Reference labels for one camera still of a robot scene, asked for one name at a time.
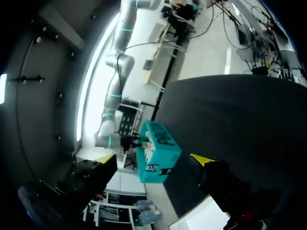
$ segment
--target gray wall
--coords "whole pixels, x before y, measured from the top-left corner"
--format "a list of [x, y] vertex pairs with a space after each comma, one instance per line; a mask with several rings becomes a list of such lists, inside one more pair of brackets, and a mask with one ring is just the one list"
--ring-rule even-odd
[[[8, 81], [20, 77], [24, 56], [37, 32], [42, 36], [42, 41], [31, 47], [23, 75], [41, 75], [46, 78], [42, 83], [7, 83], [0, 117], [3, 138], [1, 156], [9, 179], [16, 188], [33, 180], [23, 152], [35, 177], [40, 179], [46, 174], [50, 177], [53, 170], [57, 170], [57, 165], [61, 164], [62, 157], [78, 147], [75, 141], [75, 120], [80, 86], [85, 77], [84, 69], [105, 26], [118, 10], [118, 3], [107, 0], [52, 2], [54, 8], [85, 41], [82, 51], [74, 50], [61, 37], [56, 42], [42, 34], [41, 26], [44, 25], [49, 32], [57, 31], [39, 17], [35, 19], [35, 22], [39, 22], [36, 30], [33, 27], [25, 28], [16, 43], [5, 69]], [[95, 20], [90, 18], [93, 13], [96, 15]], [[74, 59], [70, 57], [72, 51], [76, 54]], [[62, 99], [57, 98], [59, 92], [63, 93]], [[23, 146], [18, 135], [16, 115]], [[57, 140], [55, 135], [61, 135], [61, 140]]]

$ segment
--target light strip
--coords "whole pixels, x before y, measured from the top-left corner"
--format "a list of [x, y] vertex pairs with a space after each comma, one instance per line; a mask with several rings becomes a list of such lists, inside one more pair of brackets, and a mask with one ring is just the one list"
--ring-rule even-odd
[[6, 77], [7, 74], [2, 74], [0, 76], [0, 104], [4, 103]]
[[85, 97], [86, 97], [86, 93], [87, 93], [87, 89], [88, 89], [88, 86], [89, 86], [89, 83], [90, 83], [90, 79], [91, 79], [91, 76], [92, 76], [93, 69], [96, 65], [98, 58], [99, 58], [101, 50], [104, 47], [106, 40], [110, 37], [112, 31], [114, 30], [114, 28], [115, 28], [115, 26], [118, 22], [118, 19], [119, 19], [119, 13], [115, 16], [115, 18], [112, 20], [112, 22], [110, 23], [110, 25], [106, 29], [105, 34], [103, 35], [101, 41], [98, 44], [96, 51], [94, 52], [92, 61], [90, 63], [88, 71], [86, 73], [84, 84], [82, 86], [81, 97], [80, 97], [80, 102], [79, 102], [79, 109], [78, 109], [77, 135], [76, 135], [77, 141], [79, 141], [81, 139], [82, 118], [83, 118]]

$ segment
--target black tabletop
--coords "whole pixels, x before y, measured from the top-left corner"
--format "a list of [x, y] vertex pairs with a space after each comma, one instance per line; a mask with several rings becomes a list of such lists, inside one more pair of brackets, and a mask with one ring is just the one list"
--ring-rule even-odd
[[191, 153], [224, 160], [252, 190], [280, 188], [277, 212], [297, 192], [306, 160], [307, 88], [256, 75], [209, 76], [170, 83], [156, 121], [182, 155], [164, 186], [179, 217], [205, 198]]

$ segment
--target plastic bottle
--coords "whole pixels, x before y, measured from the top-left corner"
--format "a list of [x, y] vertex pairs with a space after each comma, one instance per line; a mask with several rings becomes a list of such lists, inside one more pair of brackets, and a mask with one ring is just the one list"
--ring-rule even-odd
[[156, 205], [141, 205], [141, 206], [138, 206], [136, 210], [139, 212], [143, 212], [147, 210], [151, 210], [151, 211], [158, 210], [158, 208]]
[[138, 202], [136, 202], [136, 206], [142, 206], [142, 205], [153, 205], [153, 201], [152, 200], [139, 200]]
[[162, 219], [162, 213], [159, 210], [147, 210], [143, 211], [139, 215], [139, 219], [141, 220], [142, 224], [150, 224], [150, 223], [155, 223], [158, 220]]

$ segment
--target teal box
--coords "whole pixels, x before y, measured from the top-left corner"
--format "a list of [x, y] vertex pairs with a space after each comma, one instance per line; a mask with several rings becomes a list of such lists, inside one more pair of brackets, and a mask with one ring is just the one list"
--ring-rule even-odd
[[147, 164], [144, 148], [137, 148], [140, 179], [142, 183], [163, 183], [179, 159], [181, 148], [161, 123], [145, 121], [140, 133], [141, 139], [148, 139], [145, 134], [147, 131], [151, 134], [155, 151]]

